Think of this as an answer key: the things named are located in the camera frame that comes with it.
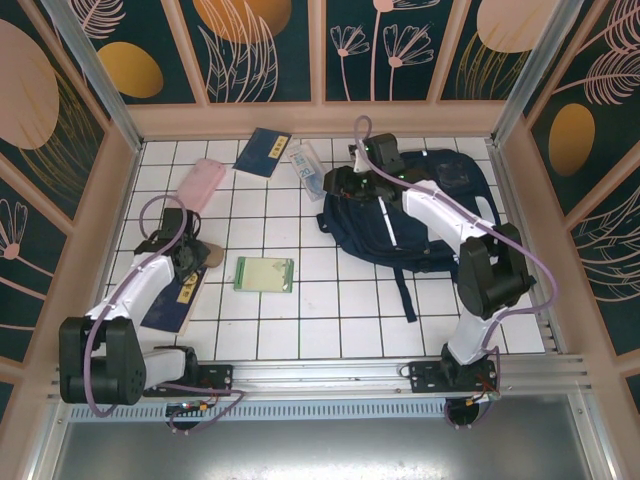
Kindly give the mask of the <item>clear ruler set pack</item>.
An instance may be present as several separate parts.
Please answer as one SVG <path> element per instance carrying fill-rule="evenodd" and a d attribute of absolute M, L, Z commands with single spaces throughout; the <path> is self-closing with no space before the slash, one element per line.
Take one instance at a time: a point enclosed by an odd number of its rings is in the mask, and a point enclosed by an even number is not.
<path fill-rule="evenodd" d="M 309 142 L 302 142 L 287 148 L 286 156 L 292 164 L 302 187 L 311 202 L 324 199 L 324 177 L 326 169 Z"/>

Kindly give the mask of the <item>navy blue backpack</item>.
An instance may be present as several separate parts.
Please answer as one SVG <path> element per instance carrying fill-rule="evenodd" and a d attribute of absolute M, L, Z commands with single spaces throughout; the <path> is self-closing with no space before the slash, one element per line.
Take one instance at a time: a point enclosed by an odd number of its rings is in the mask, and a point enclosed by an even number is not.
<path fill-rule="evenodd" d="M 499 212 L 480 166 L 471 157 L 449 149 L 408 151 L 406 165 L 434 178 L 449 197 L 483 219 L 498 225 Z M 457 276 L 454 252 L 428 227 L 380 200 L 359 202 L 326 195 L 316 216 L 321 232 L 333 236 L 343 251 L 360 260 L 393 270 L 407 321 L 417 320 L 404 274 L 449 272 Z"/>

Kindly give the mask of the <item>pink pencil case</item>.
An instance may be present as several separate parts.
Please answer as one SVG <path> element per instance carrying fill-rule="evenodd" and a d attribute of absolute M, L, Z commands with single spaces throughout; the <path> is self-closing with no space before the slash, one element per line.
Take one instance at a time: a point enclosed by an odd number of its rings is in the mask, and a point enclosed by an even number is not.
<path fill-rule="evenodd" d="M 201 213 L 226 174 L 226 167 L 212 159 L 201 158 L 180 183 L 177 197 L 185 208 Z"/>

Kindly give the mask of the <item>green notepad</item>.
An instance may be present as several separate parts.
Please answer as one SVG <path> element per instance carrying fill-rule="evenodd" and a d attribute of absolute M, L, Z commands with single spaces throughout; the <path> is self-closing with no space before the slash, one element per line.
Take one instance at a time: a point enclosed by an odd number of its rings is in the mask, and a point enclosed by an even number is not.
<path fill-rule="evenodd" d="M 290 293 L 294 261 L 289 258 L 245 257 L 237 260 L 234 290 L 259 293 Z"/>

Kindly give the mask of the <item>small circuit board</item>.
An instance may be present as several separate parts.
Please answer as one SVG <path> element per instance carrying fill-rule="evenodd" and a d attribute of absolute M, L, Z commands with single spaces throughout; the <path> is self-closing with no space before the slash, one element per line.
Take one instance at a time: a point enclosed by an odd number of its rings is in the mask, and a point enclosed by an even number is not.
<path fill-rule="evenodd" d="M 203 412 L 208 410 L 211 407 L 210 403 L 204 401 L 195 401 L 195 402 L 180 402 L 175 404 L 169 404 L 166 407 L 166 416 L 171 415 L 186 415 L 191 412 Z"/>

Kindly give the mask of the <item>grey metal sheet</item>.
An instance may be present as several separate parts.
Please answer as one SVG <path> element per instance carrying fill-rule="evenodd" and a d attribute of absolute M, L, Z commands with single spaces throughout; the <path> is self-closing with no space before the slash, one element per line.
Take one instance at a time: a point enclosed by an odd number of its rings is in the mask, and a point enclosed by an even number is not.
<path fill-rule="evenodd" d="M 456 431 L 443 420 L 75 423 L 38 480 L 609 480 L 563 416 Z"/>

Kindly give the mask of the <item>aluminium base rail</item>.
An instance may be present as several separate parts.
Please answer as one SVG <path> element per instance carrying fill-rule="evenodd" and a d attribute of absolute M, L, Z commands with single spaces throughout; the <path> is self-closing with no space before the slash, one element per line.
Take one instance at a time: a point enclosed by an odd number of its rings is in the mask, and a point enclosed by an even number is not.
<path fill-rule="evenodd" d="M 409 363 L 439 360 L 437 357 L 235 363 L 189 360 L 185 377 L 194 375 L 200 365 L 231 364 L 234 373 L 231 391 L 283 398 L 385 396 L 413 393 Z M 484 386 L 482 391 L 497 390 L 504 395 L 566 393 L 592 385 L 583 359 L 575 355 L 502 355 L 488 360 L 496 365 L 497 387 Z M 169 386 L 172 380 L 152 378 L 160 372 L 160 368 L 143 367 L 139 361 L 128 361 L 118 367 L 106 358 L 98 358 L 91 373 L 93 399 L 99 405 L 133 405 L 145 398 L 145 390 Z M 480 392 L 414 394 L 453 397 Z"/>

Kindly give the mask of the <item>aluminium frame post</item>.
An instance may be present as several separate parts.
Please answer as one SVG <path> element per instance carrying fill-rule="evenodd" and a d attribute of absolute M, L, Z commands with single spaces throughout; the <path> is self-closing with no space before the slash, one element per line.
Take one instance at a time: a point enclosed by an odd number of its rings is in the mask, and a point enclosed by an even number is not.
<path fill-rule="evenodd" d="M 571 28 L 580 24 L 578 17 L 587 4 L 591 8 L 594 0 L 558 0 L 544 25 L 534 48 L 523 69 L 518 74 L 514 86 L 490 134 L 489 146 L 498 148 L 511 134 L 537 86 L 557 56 Z"/>
<path fill-rule="evenodd" d="M 99 59 L 93 44 L 107 40 L 126 17 L 124 0 L 37 0 L 59 45 L 89 90 L 97 95 L 101 110 L 138 153 L 142 136 L 125 102 Z"/>

